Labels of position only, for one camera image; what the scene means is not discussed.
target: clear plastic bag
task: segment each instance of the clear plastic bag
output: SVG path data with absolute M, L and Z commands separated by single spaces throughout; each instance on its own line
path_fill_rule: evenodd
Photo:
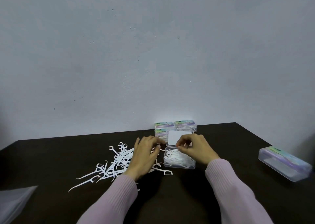
M 0 191 L 0 224 L 9 224 L 23 210 L 37 186 Z

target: forearm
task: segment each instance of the forearm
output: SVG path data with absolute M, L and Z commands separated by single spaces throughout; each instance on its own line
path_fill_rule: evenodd
M 206 177 L 218 200 L 222 224 L 272 223 L 253 191 L 236 176 L 228 161 L 211 161 L 206 169 Z
M 77 224 L 123 223 L 138 190 L 135 181 L 120 175 L 109 189 L 80 217 Z

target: gray wall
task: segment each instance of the gray wall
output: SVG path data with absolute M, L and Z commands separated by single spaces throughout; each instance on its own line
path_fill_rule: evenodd
M 238 122 L 311 162 L 315 0 L 0 0 L 1 145 Z

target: white paper insert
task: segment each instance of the white paper insert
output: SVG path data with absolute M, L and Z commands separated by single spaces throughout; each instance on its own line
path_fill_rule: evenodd
M 191 134 L 190 131 L 170 130 L 168 132 L 168 145 L 175 146 L 180 137 L 184 134 Z

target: table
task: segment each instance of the table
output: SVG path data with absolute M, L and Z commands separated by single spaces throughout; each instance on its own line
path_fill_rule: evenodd
M 314 222 L 313 174 L 293 183 L 266 166 L 258 160 L 258 151 L 270 145 L 237 123 L 201 125 L 198 134 L 231 163 L 275 224 Z M 68 193 L 81 183 L 76 178 L 94 171 L 97 163 L 112 162 L 114 154 L 108 146 L 124 142 L 132 148 L 137 137 L 149 135 L 154 135 L 154 130 L 21 140 L 1 150 L 0 190 L 38 185 L 12 223 L 76 223 L 112 184 L 105 179 Z M 154 171 L 144 176 L 124 223 L 221 223 L 205 166 L 197 164 L 195 170 L 163 168 L 172 170 L 173 175 Z

